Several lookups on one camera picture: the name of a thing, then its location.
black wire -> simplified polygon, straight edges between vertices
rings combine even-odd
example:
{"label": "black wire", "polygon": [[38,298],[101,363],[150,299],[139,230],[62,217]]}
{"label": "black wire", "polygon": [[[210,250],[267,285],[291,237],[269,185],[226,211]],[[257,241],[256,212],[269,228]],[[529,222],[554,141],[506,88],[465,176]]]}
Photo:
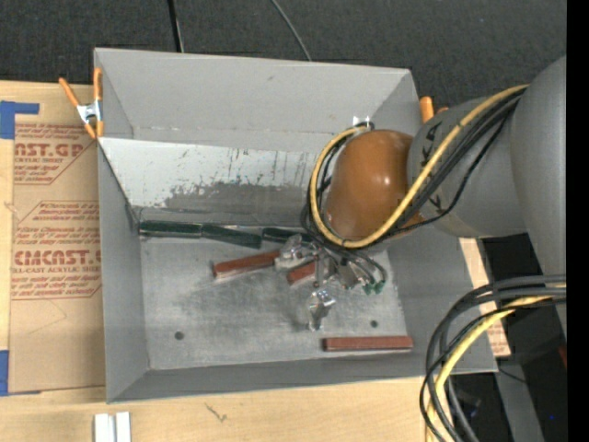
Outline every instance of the black wire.
{"label": "black wire", "polygon": [[184,52],[184,41],[180,34],[180,24],[178,17],[176,16],[176,6],[174,0],[167,0],[167,10],[169,13],[169,19],[172,24],[172,32],[174,33],[174,45],[176,46],[176,52]]}
{"label": "black wire", "polygon": [[[423,188],[423,190],[416,195],[416,197],[411,202],[411,205],[403,212],[401,217],[398,219],[395,226],[393,226],[389,233],[386,234],[384,237],[379,239],[377,242],[385,240],[390,236],[394,236],[397,234],[397,231],[400,232],[407,232],[408,230],[414,229],[415,227],[424,226],[425,224],[432,223],[433,221],[437,221],[440,217],[432,218],[432,220],[426,220],[419,223],[419,225],[413,225],[409,228],[402,228],[402,226],[407,223],[419,210],[420,208],[428,201],[430,196],[435,193],[435,191],[440,187],[442,182],[445,178],[449,175],[450,171],[456,166],[456,164],[464,157],[467,151],[475,145],[478,140],[487,133],[490,128],[495,126],[497,122],[501,122],[501,129],[503,128],[505,122],[507,121],[509,115],[515,109],[515,106],[521,95],[525,89],[522,88],[517,92],[513,93],[509,97],[500,100],[498,103],[490,107],[480,118],[479,120],[473,124],[470,130],[468,130],[467,134],[463,137],[463,139],[459,142],[458,146],[455,150],[450,154],[450,156],[440,165],[438,170],[432,175],[429,179],[427,185]],[[486,153],[489,147],[487,146],[484,149]],[[477,164],[482,159],[481,156],[477,157],[478,161]],[[463,182],[463,186],[461,187],[460,193],[464,191],[464,187],[466,183]]]}
{"label": "black wire", "polygon": [[276,8],[276,10],[280,14],[280,16],[283,18],[284,22],[286,23],[286,26],[288,26],[288,29],[291,30],[291,32],[293,33],[293,36],[296,38],[296,41],[298,42],[298,45],[301,47],[301,50],[305,54],[306,59],[309,62],[313,62],[311,59],[311,54],[309,54],[309,51],[306,49],[306,46],[303,43],[303,40],[296,32],[295,25],[293,25],[293,23],[291,23],[291,20],[289,19],[288,16],[286,16],[286,13],[284,13],[283,9],[281,8],[281,6],[278,4],[278,2],[276,0],[270,0],[270,2],[274,5],[274,8]]}
{"label": "black wire", "polygon": [[[549,283],[550,283],[550,281],[559,281],[560,276],[555,276],[554,279],[552,277],[545,277],[545,280],[548,281]],[[517,297],[522,297],[522,296],[534,296],[534,295],[562,295],[562,296],[566,296],[566,290],[564,290],[564,289],[550,289],[550,288],[545,288],[545,287],[538,288],[533,285],[526,285],[522,289],[518,289],[518,287],[510,287],[510,288],[495,292],[491,295],[478,297],[474,300],[466,300],[465,302],[461,303],[461,305],[462,305],[461,307],[459,306],[457,308],[453,308],[446,315],[446,318],[440,323],[440,325],[438,326],[436,331],[433,333],[432,339],[431,339],[431,341],[428,345],[428,349],[427,349],[426,367],[429,367],[432,364],[433,351],[435,348],[436,339],[439,339],[439,342],[440,342],[440,353],[442,353],[444,351],[444,349],[447,347],[447,345],[446,345],[447,332],[448,332],[451,320],[455,319],[458,314],[460,314],[461,312],[464,312],[465,310],[467,310],[470,307],[478,306],[478,305],[481,305],[483,303],[490,302],[490,301],[495,301],[497,299],[508,299],[508,298],[517,298]],[[428,387],[431,387],[431,390],[433,390],[433,382],[432,381],[428,382]],[[441,411],[441,405],[439,407],[436,407],[436,411]],[[462,421],[463,418],[459,414],[462,411],[462,409],[460,408],[459,405],[456,407],[456,411],[458,412],[458,417]],[[447,418],[445,418],[445,414],[443,414],[440,419],[444,425],[450,425]],[[474,440],[474,441],[477,440],[475,436],[470,437],[469,439]]]}
{"label": "black wire", "polygon": [[[462,312],[476,307],[480,304],[485,302],[494,301],[499,298],[507,299],[513,297],[521,297],[521,296],[529,296],[529,295],[538,295],[538,294],[561,294],[566,295],[566,290],[564,289],[551,289],[551,288],[537,288],[535,285],[543,284],[543,283],[555,283],[565,281],[565,275],[549,275],[549,276],[541,276],[541,275],[532,275],[532,276],[525,276],[525,277],[516,277],[508,280],[502,280],[501,282],[496,282],[494,284],[489,284],[482,286],[480,288],[474,289],[469,293],[465,294],[461,297],[453,307],[445,315],[444,319],[438,324],[438,327],[433,332],[432,338],[428,344],[427,353],[426,353],[426,368],[430,368],[433,365],[433,352],[435,349],[435,343],[437,340],[440,340],[440,352],[442,353],[443,350],[446,348],[446,336],[448,329],[452,320],[454,320],[459,314]],[[428,382],[428,387],[430,391],[434,391],[433,389],[433,381]],[[439,401],[433,401],[434,407]],[[436,411],[441,411],[441,405],[435,407]],[[445,414],[442,413],[440,420],[445,426],[450,426],[449,432],[452,434],[454,428],[451,426]]]}
{"label": "black wire", "polygon": [[512,375],[511,373],[503,370],[501,367],[499,367],[499,371],[500,371],[500,373],[503,373],[506,377],[512,378],[515,381],[519,381],[520,383],[526,383],[526,381],[523,378],[519,378],[516,375]]}
{"label": "black wire", "polygon": [[468,183],[468,180],[470,179],[470,176],[475,171],[475,169],[479,165],[480,161],[484,158],[485,154],[487,154],[487,151],[491,148],[492,144],[495,142],[495,140],[497,139],[497,137],[499,137],[499,134],[501,133],[503,127],[505,126],[505,123],[507,122],[508,116],[509,116],[509,113],[507,114],[507,116],[505,116],[505,118],[503,118],[500,126],[493,133],[493,135],[489,138],[489,140],[487,141],[487,143],[485,143],[485,146],[482,147],[482,149],[480,150],[479,154],[477,155],[477,157],[475,158],[475,160],[472,162],[472,164],[468,168],[468,171],[465,174],[464,179],[461,181],[458,189],[456,190],[456,194],[454,195],[454,199],[448,205],[448,207],[440,215],[438,215],[438,216],[431,217],[429,219],[425,219],[424,221],[421,221],[421,222],[419,222],[417,224],[414,224],[414,225],[411,225],[411,226],[401,227],[401,228],[398,228],[398,229],[393,228],[391,230],[391,232],[389,234],[387,234],[387,238],[396,236],[397,234],[402,234],[402,233],[405,233],[405,232],[412,231],[413,229],[416,229],[416,228],[421,227],[421,226],[425,226],[425,225],[431,224],[434,221],[437,221],[438,219],[441,219],[444,216],[446,216],[446,215],[448,215],[449,213],[452,212],[452,210],[455,208],[456,204],[458,203],[458,200],[460,199],[460,196],[462,195],[462,192],[467,187],[467,183]]}
{"label": "black wire", "polygon": [[[563,290],[563,289],[549,290],[546,288],[546,289],[542,289],[541,293],[544,295],[547,295],[548,291],[555,292],[559,295],[566,296],[566,290]],[[422,387],[420,390],[420,411],[422,412],[422,416],[423,416],[423,419],[425,420],[425,423],[430,428],[430,430],[432,430],[432,433],[438,438],[438,440],[443,441],[445,439],[442,436],[442,434],[437,430],[437,428],[433,425],[432,420],[430,419],[429,415],[427,414],[427,409],[425,407],[425,402],[424,402],[425,388],[426,388],[426,386],[428,388],[430,388],[430,399],[432,401],[433,407],[436,410],[436,413],[437,413],[438,417],[440,418],[440,421],[445,425],[446,430],[448,430],[448,432],[451,434],[451,436],[455,440],[461,440],[459,435],[457,434],[456,430],[454,429],[454,427],[451,425],[451,423],[448,421],[447,417],[445,416],[444,410],[442,408],[442,404],[440,403],[439,398],[437,397],[437,393],[435,391],[435,383],[433,382],[433,373],[435,372],[435,369],[438,366],[440,366],[441,364],[443,364],[445,362],[445,360],[448,358],[448,356],[450,356],[450,354],[452,354],[452,352],[454,352],[454,350],[460,344],[460,342],[462,341],[464,336],[466,336],[468,334],[468,332],[470,332],[470,330],[472,330],[475,326],[477,326],[483,320],[487,319],[489,316],[493,316],[495,314],[502,313],[506,310],[518,310],[518,309],[525,309],[525,308],[543,308],[546,306],[554,306],[554,305],[562,303],[562,302],[566,302],[566,297],[552,299],[550,301],[540,301],[540,302],[529,304],[529,305],[519,305],[519,306],[514,306],[514,307],[504,307],[504,308],[500,308],[500,309],[495,309],[494,311],[492,311],[490,313],[484,314],[484,315],[479,316],[478,318],[472,320],[467,326],[465,326],[458,333],[458,335],[453,339],[453,341],[447,346],[445,351],[427,369],[427,373],[426,373],[425,379],[422,383]]]}

white plastic piece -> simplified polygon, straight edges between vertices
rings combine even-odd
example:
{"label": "white plastic piece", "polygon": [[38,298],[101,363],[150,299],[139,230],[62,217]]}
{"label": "white plastic piece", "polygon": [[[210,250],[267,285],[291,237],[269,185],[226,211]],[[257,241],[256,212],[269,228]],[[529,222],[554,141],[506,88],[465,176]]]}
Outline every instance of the white plastic piece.
{"label": "white plastic piece", "polygon": [[131,442],[131,415],[129,413],[96,414],[94,442]]}

blue tape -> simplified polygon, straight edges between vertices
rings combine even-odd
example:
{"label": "blue tape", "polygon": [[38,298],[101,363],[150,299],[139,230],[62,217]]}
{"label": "blue tape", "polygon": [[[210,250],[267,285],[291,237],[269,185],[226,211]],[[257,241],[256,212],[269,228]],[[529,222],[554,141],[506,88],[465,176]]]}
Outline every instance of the blue tape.
{"label": "blue tape", "polygon": [[39,114],[39,106],[39,103],[0,101],[0,139],[14,139],[15,116],[17,114]]}
{"label": "blue tape", "polygon": [[0,396],[8,395],[8,351],[0,350]]}

cardboard box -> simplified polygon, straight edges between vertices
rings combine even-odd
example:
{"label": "cardboard box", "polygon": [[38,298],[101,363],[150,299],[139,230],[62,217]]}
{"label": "cardboard box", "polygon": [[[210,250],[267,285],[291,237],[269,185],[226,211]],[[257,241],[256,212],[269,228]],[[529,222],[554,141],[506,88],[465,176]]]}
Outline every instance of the cardboard box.
{"label": "cardboard box", "polygon": [[[90,100],[89,87],[74,90]],[[3,228],[14,224],[8,390],[101,385],[97,145],[57,84],[0,82],[0,100],[39,104],[16,115],[13,199],[3,205],[12,215]]]}

gray carpet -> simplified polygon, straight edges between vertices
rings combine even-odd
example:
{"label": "gray carpet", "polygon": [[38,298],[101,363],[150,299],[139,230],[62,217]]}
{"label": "gray carpet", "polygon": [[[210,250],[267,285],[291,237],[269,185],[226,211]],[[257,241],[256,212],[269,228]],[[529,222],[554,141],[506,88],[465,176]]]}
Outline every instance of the gray carpet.
{"label": "gray carpet", "polygon": [[[278,0],[317,61],[412,69],[456,104],[566,52],[567,0]],[[269,0],[177,0],[188,52],[303,59]],[[91,50],[173,51],[166,0],[0,0],[0,77],[90,80]]]}

